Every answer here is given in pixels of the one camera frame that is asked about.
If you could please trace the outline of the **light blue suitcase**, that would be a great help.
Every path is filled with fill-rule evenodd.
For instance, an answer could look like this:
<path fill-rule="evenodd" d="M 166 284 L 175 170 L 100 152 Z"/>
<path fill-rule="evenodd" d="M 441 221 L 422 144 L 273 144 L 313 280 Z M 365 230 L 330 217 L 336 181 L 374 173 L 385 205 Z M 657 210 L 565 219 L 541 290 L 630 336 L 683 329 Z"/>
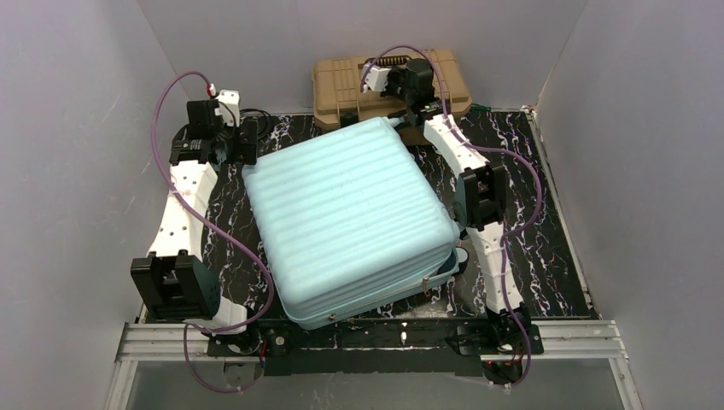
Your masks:
<path fill-rule="evenodd" d="M 376 117 L 242 169 L 286 316 L 314 330 L 431 290 L 457 273 L 459 228 Z"/>

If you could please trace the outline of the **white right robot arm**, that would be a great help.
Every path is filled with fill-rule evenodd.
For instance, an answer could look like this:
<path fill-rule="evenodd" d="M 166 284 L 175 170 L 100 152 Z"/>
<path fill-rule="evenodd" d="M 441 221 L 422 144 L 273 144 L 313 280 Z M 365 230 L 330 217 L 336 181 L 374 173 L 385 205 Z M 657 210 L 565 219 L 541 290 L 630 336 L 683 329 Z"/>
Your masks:
<path fill-rule="evenodd" d="M 486 313 L 500 316 L 514 310 L 520 294 L 511 286 L 511 269 L 503 244 L 506 208 L 503 167 L 470 147 L 454 118 L 443 112 L 435 95 L 433 66 L 424 59 L 410 59 L 387 73 L 383 97 L 397 97 L 406 105 L 406 118 L 432 143 L 456 176 L 453 212 L 465 228 L 480 263 L 486 290 Z"/>

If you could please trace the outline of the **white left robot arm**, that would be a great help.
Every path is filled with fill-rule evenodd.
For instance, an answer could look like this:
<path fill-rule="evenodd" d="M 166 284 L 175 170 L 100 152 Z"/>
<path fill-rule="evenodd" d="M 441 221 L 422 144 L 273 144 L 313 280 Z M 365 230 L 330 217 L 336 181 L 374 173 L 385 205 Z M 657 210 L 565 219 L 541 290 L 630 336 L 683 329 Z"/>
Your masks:
<path fill-rule="evenodd" d="M 172 139 L 167 167 L 172 182 L 156 237 L 148 253 L 131 262 L 131 278 L 158 321 L 182 322 L 207 333 L 245 332 L 248 310 L 222 295 L 219 275 L 203 261 L 203 223 L 218 170 L 239 151 L 254 146 L 240 128 L 240 97 L 222 90 L 190 101 L 188 122 Z"/>

